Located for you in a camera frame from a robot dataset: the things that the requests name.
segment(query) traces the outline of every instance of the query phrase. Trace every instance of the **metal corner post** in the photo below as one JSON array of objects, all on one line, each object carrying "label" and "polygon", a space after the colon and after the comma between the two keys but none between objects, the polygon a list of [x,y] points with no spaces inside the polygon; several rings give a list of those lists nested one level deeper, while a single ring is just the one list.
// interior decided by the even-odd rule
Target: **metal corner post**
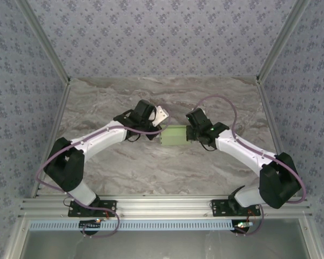
[{"label": "metal corner post", "polygon": [[23,13],[26,22],[30,25],[32,31],[34,32],[36,38],[38,39],[40,45],[44,49],[46,55],[50,59],[50,62],[54,66],[56,72],[58,73],[60,79],[63,81],[63,83],[68,83],[69,77],[67,76],[67,73],[65,71],[65,68],[63,67],[59,57],[57,56],[55,50],[53,49],[47,35],[43,31],[40,23],[38,22],[38,19],[36,15],[34,14],[30,4],[27,2],[27,0],[16,0],[16,3],[18,7],[20,8],[21,12]]},{"label": "metal corner post", "polygon": [[265,111],[265,116],[266,116],[266,119],[268,121],[268,125],[269,125],[271,136],[272,136],[272,140],[274,141],[276,152],[278,154],[280,154],[284,150],[283,149],[283,144],[282,144],[282,141],[281,141],[279,131],[277,129],[277,125],[276,125],[276,122],[275,122],[275,119],[274,119],[274,115],[272,113],[272,110],[271,110],[271,107],[270,107],[270,104],[269,104],[269,100],[268,100],[268,98],[266,96],[264,86],[262,86],[259,81],[257,82],[257,88],[258,88],[259,96],[260,96],[260,99],[261,99],[261,102],[262,102],[262,105],[263,105],[263,109]]},{"label": "metal corner post", "polygon": [[261,67],[258,73],[258,78],[259,78],[258,81],[261,84],[267,78],[270,70],[275,64],[282,49],[286,45],[290,35],[294,31],[296,25],[299,22],[301,15],[303,14],[309,2],[310,0],[296,0],[295,4],[293,5],[291,12],[289,13],[279,35],[277,36],[277,39],[275,40],[275,43],[273,44],[267,58],[263,63],[263,66]]},{"label": "metal corner post", "polygon": [[[64,89],[64,92],[62,94],[60,103],[59,103],[58,111],[57,111],[57,114],[56,114],[55,119],[54,119],[54,124],[53,124],[52,130],[50,132],[45,151],[44,151],[43,156],[42,156],[41,164],[43,164],[48,159],[49,152],[51,151],[51,149],[52,149],[52,147],[54,145],[56,134],[57,134],[57,132],[59,130],[59,126],[60,126],[61,119],[62,119],[63,114],[64,114],[64,110],[65,110],[67,99],[69,97],[69,93],[70,93],[70,85],[67,82],[66,86],[65,86],[65,89]],[[38,187],[39,187],[39,183],[35,182],[35,184],[34,184],[34,186],[32,188],[31,197],[33,197],[33,198],[36,197],[36,194],[38,192]]]},{"label": "metal corner post", "polygon": [[24,217],[17,219],[2,257],[3,259],[17,259],[21,257],[29,225],[30,220]]},{"label": "metal corner post", "polygon": [[310,258],[324,259],[324,247],[314,219],[305,216],[299,219],[299,223]]}]

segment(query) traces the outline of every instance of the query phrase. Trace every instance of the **blue floral wallpaper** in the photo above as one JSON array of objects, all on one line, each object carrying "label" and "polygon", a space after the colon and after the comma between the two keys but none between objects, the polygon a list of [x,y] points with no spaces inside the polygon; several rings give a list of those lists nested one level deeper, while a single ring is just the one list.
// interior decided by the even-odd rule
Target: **blue floral wallpaper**
[{"label": "blue floral wallpaper", "polygon": [[29,0],[68,75],[252,76],[295,0]]},{"label": "blue floral wallpaper", "polygon": [[14,0],[0,0],[0,258],[31,194],[64,85]]},{"label": "blue floral wallpaper", "polygon": [[324,243],[324,0],[310,2],[264,86]]}]

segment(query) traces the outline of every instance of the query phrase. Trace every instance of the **green object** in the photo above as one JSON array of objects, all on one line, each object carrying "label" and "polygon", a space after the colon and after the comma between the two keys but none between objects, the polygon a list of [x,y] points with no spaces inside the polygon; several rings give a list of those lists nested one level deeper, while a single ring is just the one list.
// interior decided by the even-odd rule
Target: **green object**
[{"label": "green object", "polygon": [[160,142],[162,146],[188,145],[191,142],[186,139],[186,125],[170,125],[161,132]]}]

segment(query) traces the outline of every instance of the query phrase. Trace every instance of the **gray marble tabletop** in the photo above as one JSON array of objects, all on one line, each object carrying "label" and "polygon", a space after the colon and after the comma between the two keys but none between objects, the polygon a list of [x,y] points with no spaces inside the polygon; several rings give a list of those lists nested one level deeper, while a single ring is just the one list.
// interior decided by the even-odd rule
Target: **gray marble tabletop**
[{"label": "gray marble tabletop", "polygon": [[[254,80],[220,77],[85,78],[73,79],[58,138],[81,137],[103,127],[116,115],[134,108],[140,99],[166,104],[174,125],[187,125],[185,114],[203,97],[219,93],[238,109],[237,133],[275,152]],[[221,99],[202,108],[213,123],[231,126],[234,114]],[[85,182],[97,194],[230,194],[256,175],[220,151],[207,152],[197,142],[161,146],[142,136],[137,142],[115,144],[91,158]],[[40,194],[55,191],[41,187]]]}]

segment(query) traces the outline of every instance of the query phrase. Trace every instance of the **robotic arm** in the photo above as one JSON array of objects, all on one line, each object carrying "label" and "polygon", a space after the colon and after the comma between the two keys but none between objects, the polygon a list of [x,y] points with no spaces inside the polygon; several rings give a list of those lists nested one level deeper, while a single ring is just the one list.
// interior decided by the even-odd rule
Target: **robotic arm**
[{"label": "robotic arm", "polygon": [[[294,162],[288,154],[276,155],[241,137],[235,138],[228,126],[220,122],[213,125],[200,108],[192,110],[186,117],[191,124],[186,128],[187,140],[199,141],[202,145],[208,145],[235,157],[259,177],[259,183],[242,186],[228,197],[229,206],[233,211],[238,212],[242,208],[262,203],[278,209],[300,190],[299,182],[288,170],[264,157],[264,155],[275,157],[296,172]],[[263,156],[244,148],[237,140],[260,151]]]},{"label": "robotic arm", "polygon": [[[97,207],[99,197],[83,181],[84,164],[107,147],[139,134],[125,127],[142,132],[156,132],[161,130],[159,124],[168,116],[161,106],[155,107],[148,101],[141,100],[134,110],[114,117],[109,124],[95,132],[70,141],[65,138],[58,139],[49,157],[72,143],[80,144],[57,156],[44,171],[63,191],[71,194],[76,200],[87,206]],[[146,136],[152,140],[157,135]]]},{"label": "robotic arm", "polygon": [[[56,156],[44,167],[44,171],[64,192],[72,195],[80,203],[100,207],[101,200],[83,181],[84,164],[107,147],[140,133],[151,132],[152,134],[146,136],[152,140],[161,130],[159,124],[168,116],[160,106],[141,100],[135,109],[114,117],[109,124],[91,134],[70,141],[65,138],[58,139],[49,157],[55,156],[57,152],[72,144],[74,146]],[[233,136],[228,126],[220,122],[213,125],[200,108],[192,110],[186,117],[190,122],[190,126],[186,127],[188,141],[199,141],[203,146],[207,145],[230,154],[246,164],[259,177],[259,183],[242,186],[229,195],[227,203],[233,215],[240,215],[247,211],[247,207],[262,203],[278,209],[300,190],[297,179],[284,167],[268,158],[275,157],[296,172],[294,162],[288,154],[276,155],[254,146],[241,137]],[[263,155],[257,155],[244,148],[238,143],[239,140]],[[88,210],[86,213],[90,216],[92,212]]]}]

